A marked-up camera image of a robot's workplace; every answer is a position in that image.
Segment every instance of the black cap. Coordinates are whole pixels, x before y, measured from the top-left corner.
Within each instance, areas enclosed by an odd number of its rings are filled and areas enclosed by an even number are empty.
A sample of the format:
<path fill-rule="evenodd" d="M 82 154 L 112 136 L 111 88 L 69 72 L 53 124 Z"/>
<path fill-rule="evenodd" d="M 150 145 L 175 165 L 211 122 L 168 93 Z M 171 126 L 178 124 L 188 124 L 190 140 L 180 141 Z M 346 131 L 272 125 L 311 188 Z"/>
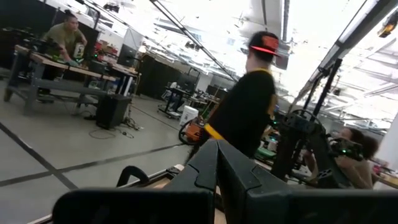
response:
<path fill-rule="evenodd" d="M 256 32 L 250 39 L 249 48 L 261 52 L 267 52 L 278 56 L 276 53 L 279 46 L 279 39 L 273 33 L 267 31 Z"/>

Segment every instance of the black speaker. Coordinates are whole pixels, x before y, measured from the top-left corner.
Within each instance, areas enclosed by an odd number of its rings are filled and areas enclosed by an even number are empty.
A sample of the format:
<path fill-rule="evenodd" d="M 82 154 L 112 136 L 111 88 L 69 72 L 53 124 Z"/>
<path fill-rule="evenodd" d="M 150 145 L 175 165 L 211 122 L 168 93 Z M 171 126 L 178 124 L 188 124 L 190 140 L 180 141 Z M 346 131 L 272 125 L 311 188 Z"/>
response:
<path fill-rule="evenodd" d="M 111 129 L 120 125 L 130 101 L 131 97 L 128 96 L 105 96 L 100 100 L 97 108 L 96 125 L 104 129 Z"/>

